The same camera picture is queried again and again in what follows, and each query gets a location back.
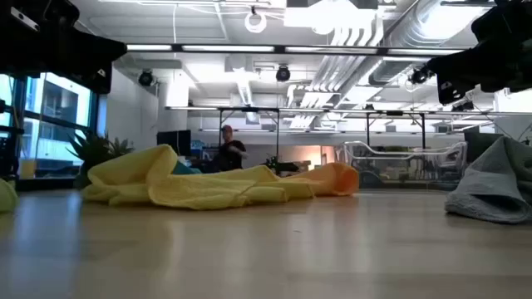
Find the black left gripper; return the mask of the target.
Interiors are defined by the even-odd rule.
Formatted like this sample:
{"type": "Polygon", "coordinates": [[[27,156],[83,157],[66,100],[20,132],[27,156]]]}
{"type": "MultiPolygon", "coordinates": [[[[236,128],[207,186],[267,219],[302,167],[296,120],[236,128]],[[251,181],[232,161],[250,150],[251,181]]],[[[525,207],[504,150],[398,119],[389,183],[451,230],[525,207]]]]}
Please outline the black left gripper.
{"type": "MultiPolygon", "coordinates": [[[[51,60],[50,51],[62,33],[71,30],[80,16],[70,0],[0,0],[0,74],[20,76],[43,71],[51,60]],[[14,6],[40,27],[34,32],[11,17],[14,6]]],[[[101,95],[111,92],[112,63],[127,53],[124,42],[76,31],[76,59],[107,63],[94,71],[74,72],[69,79],[101,95]]]]}

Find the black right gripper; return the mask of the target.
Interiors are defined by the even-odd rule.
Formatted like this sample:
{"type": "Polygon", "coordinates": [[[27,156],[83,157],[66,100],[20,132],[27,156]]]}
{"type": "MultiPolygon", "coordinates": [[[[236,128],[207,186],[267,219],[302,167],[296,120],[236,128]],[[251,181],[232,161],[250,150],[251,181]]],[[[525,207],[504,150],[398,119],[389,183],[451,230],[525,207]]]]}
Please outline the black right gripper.
{"type": "Polygon", "coordinates": [[[430,59],[438,100],[449,105],[478,85],[485,92],[532,88],[532,0],[495,0],[495,6],[471,24],[477,45],[430,59]]]}

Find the grey microfiber towel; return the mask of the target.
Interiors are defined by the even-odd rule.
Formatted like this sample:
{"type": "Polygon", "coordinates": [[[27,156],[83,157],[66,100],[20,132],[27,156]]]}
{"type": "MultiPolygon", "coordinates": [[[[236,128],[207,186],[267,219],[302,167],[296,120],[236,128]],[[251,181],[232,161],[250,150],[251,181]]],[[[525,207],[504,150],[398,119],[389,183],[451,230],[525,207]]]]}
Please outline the grey microfiber towel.
{"type": "Polygon", "coordinates": [[[500,137],[472,162],[445,211],[492,223],[532,223],[532,146],[500,137]]]}

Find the teal microfiber towel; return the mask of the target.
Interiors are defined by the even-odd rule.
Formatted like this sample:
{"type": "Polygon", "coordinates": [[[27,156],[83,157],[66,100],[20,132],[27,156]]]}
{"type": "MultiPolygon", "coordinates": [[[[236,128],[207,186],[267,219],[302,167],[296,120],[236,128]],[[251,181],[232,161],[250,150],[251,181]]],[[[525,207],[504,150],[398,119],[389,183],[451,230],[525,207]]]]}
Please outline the teal microfiber towel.
{"type": "Polygon", "coordinates": [[[172,174],[175,175],[186,175],[186,174],[201,174],[201,171],[197,168],[191,168],[180,161],[178,161],[172,171],[172,174]]]}

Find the yellow microfiber towel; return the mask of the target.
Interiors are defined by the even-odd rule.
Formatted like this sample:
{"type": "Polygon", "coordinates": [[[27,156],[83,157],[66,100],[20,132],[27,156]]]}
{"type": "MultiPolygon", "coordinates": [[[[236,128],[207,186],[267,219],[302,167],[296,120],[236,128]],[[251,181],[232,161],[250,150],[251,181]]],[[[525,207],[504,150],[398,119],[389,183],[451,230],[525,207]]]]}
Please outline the yellow microfiber towel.
{"type": "Polygon", "coordinates": [[[92,167],[87,173],[90,184],[81,196],[109,205],[216,210],[311,199],[326,190],[318,180],[279,178],[263,165],[216,174],[174,174],[177,162],[168,145],[122,155],[92,167]]]}

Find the orange microfiber towel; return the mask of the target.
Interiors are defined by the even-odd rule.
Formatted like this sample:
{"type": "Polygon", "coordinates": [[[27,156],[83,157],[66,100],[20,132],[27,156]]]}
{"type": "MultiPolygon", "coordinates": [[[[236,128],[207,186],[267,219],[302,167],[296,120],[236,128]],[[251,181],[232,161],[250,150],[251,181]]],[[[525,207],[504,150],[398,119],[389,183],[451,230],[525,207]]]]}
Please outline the orange microfiber towel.
{"type": "Polygon", "coordinates": [[[358,171],[344,163],[325,164],[283,180],[305,183],[315,196],[351,196],[360,189],[358,171]]]}

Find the green microfiber towel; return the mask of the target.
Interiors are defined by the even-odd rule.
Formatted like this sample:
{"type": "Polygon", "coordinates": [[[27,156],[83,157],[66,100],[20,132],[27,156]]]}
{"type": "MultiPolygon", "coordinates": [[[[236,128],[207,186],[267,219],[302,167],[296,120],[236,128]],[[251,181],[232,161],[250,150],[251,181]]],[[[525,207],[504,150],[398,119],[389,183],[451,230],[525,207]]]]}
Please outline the green microfiber towel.
{"type": "Polygon", "coordinates": [[[18,196],[13,185],[0,179],[0,213],[9,213],[18,205],[18,196]]]}

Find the large window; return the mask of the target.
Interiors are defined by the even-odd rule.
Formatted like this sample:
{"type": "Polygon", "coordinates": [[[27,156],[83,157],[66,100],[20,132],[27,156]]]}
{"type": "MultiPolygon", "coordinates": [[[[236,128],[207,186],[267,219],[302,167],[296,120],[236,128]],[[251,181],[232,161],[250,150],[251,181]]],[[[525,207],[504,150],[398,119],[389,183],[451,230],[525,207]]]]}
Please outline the large window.
{"type": "Polygon", "coordinates": [[[71,142],[91,128],[96,96],[53,73],[14,78],[0,75],[0,142],[20,179],[73,178],[82,166],[71,142]]]}

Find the black computer monitor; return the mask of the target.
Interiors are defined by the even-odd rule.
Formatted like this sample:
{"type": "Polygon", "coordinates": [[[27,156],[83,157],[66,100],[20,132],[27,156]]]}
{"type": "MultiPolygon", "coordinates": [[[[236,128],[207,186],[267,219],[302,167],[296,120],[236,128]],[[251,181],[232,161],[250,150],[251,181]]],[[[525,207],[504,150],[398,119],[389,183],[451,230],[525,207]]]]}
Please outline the black computer monitor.
{"type": "Polygon", "coordinates": [[[465,142],[467,143],[466,162],[468,164],[474,162],[500,137],[503,137],[503,135],[480,132],[465,132],[464,138],[465,142]]]}
{"type": "Polygon", "coordinates": [[[158,145],[169,145],[178,156],[191,156],[191,131],[176,130],[158,132],[158,145]]]}

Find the potted succulent plant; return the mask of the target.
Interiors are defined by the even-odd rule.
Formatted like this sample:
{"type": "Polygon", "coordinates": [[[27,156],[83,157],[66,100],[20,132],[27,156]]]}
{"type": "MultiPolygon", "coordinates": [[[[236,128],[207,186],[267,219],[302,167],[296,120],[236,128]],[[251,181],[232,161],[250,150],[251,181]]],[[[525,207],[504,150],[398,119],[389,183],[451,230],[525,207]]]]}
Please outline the potted succulent plant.
{"type": "Polygon", "coordinates": [[[75,133],[68,137],[72,149],[69,152],[82,161],[79,173],[74,180],[74,188],[81,190],[88,186],[88,171],[94,166],[108,160],[118,158],[134,151],[128,139],[109,140],[109,135],[103,136],[91,131],[83,131],[81,135],[75,133]]]}

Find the clear plastic bin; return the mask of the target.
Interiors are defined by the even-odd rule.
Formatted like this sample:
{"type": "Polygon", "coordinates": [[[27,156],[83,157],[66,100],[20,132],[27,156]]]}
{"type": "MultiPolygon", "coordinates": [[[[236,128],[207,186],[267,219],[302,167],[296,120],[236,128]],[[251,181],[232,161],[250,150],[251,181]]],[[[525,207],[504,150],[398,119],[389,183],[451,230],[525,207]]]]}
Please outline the clear plastic bin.
{"type": "Polygon", "coordinates": [[[362,189],[451,191],[466,169],[467,143],[439,149],[371,147],[348,141],[335,148],[336,160],[353,167],[362,189]]]}

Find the overhead bar with light strips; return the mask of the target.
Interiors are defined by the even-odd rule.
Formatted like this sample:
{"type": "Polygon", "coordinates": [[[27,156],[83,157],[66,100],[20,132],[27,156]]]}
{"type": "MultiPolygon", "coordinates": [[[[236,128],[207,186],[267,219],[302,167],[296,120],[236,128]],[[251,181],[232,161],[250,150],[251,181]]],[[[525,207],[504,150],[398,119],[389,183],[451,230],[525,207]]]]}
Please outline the overhead bar with light strips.
{"type": "Polygon", "coordinates": [[[437,57],[464,51],[464,48],[440,47],[355,47],[355,46],[286,46],[233,44],[127,44],[128,52],[223,53],[324,56],[437,57]]]}

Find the person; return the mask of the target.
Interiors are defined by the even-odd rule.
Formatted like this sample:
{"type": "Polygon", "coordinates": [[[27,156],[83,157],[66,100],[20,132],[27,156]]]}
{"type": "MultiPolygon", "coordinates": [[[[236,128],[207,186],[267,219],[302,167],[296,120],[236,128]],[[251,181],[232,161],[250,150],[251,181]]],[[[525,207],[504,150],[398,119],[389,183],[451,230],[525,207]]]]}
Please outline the person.
{"type": "Polygon", "coordinates": [[[234,138],[233,128],[224,125],[221,128],[223,144],[219,147],[219,153],[215,156],[220,171],[242,169],[242,161],[248,158],[244,143],[234,138]]]}

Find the black background rig frame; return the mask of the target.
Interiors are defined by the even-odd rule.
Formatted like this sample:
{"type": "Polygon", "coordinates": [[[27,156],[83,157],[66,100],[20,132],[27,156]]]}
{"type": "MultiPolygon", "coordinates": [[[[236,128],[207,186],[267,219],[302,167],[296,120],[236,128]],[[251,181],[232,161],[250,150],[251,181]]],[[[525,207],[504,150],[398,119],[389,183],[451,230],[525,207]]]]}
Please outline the black background rig frame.
{"type": "MultiPolygon", "coordinates": [[[[243,113],[252,113],[252,114],[260,114],[263,113],[265,115],[268,115],[271,117],[271,114],[274,113],[276,116],[272,119],[274,129],[273,130],[263,130],[263,129],[235,129],[233,128],[233,132],[241,132],[241,133],[255,133],[256,135],[258,133],[265,133],[274,135],[274,141],[275,141],[275,152],[274,157],[279,157],[279,139],[280,134],[347,134],[347,133],[354,133],[354,130],[318,130],[318,129],[280,129],[280,116],[282,112],[313,112],[313,113],[328,113],[330,110],[319,110],[319,109],[288,109],[288,108],[268,108],[268,107],[252,107],[252,106],[242,106],[242,107],[218,107],[216,110],[219,112],[219,142],[223,141],[223,132],[222,132],[222,126],[224,123],[224,112],[229,111],[229,114],[227,115],[227,118],[229,118],[235,111],[243,112],[243,113]]],[[[371,116],[374,116],[374,120],[377,119],[379,116],[387,116],[389,118],[392,117],[399,117],[399,116],[409,116],[414,123],[416,123],[421,128],[421,147],[425,150],[427,148],[426,145],[426,113],[414,113],[412,111],[402,111],[402,110],[361,110],[362,118],[365,120],[365,129],[364,134],[366,136],[366,143],[370,144],[370,128],[372,125],[372,122],[370,120],[371,116]]]]}

